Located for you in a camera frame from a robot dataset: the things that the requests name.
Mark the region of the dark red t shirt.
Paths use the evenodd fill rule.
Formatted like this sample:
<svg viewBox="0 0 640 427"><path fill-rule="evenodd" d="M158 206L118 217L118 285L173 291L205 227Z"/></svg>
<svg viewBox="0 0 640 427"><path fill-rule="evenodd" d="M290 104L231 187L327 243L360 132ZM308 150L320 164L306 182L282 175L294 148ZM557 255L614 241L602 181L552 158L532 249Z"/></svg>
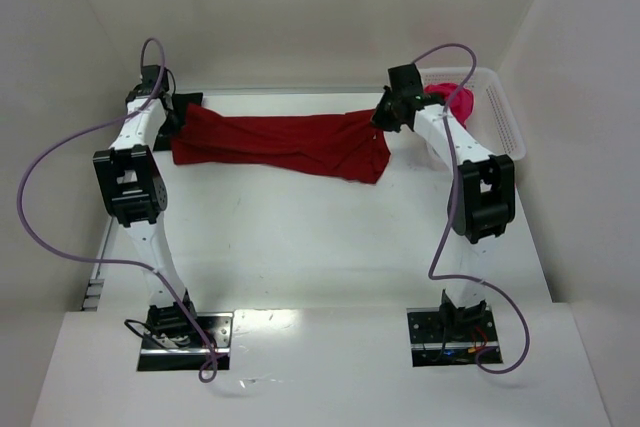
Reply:
<svg viewBox="0 0 640 427"><path fill-rule="evenodd" d="M223 116L196 104L170 140L176 165L258 164L375 184L391 152L369 110L307 116Z"/></svg>

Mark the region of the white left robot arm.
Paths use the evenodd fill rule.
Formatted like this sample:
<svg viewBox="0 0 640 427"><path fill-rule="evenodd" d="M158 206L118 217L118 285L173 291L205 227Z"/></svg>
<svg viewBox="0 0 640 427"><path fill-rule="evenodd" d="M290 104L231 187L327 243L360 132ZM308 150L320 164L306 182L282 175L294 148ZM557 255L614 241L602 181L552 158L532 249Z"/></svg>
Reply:
<svg viewBox="0 0 640 427"><path fill-rule="evenodd" d="M149 296L147 341L159 348L187 346L195 329L183 310L193 311L168 245L164 212L168 193L153 156L157 134L172 112L169 74L159 65L141 67L140 83L128 94L128 117L111 146L93 155L107 213L133 242Z"/></svg>

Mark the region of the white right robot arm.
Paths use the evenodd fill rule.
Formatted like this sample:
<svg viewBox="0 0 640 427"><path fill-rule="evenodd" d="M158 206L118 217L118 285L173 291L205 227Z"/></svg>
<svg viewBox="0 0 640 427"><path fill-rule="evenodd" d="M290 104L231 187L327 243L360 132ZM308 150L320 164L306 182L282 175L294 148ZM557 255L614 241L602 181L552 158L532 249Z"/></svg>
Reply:
<svg viewBox="0 0 640 427"><path fill-rule="evenodd" d="M448 201L456 209L447 211L453 217L448 245L457 265L442 277L456 307L476 310L487 295L482 282L492 269L497 240L515 217L514 162L482 146L444 108L442 95L425 93L415 65L390 68L388 77L371 122L386 132L409 127L457 176L457 191Z"/></svg>

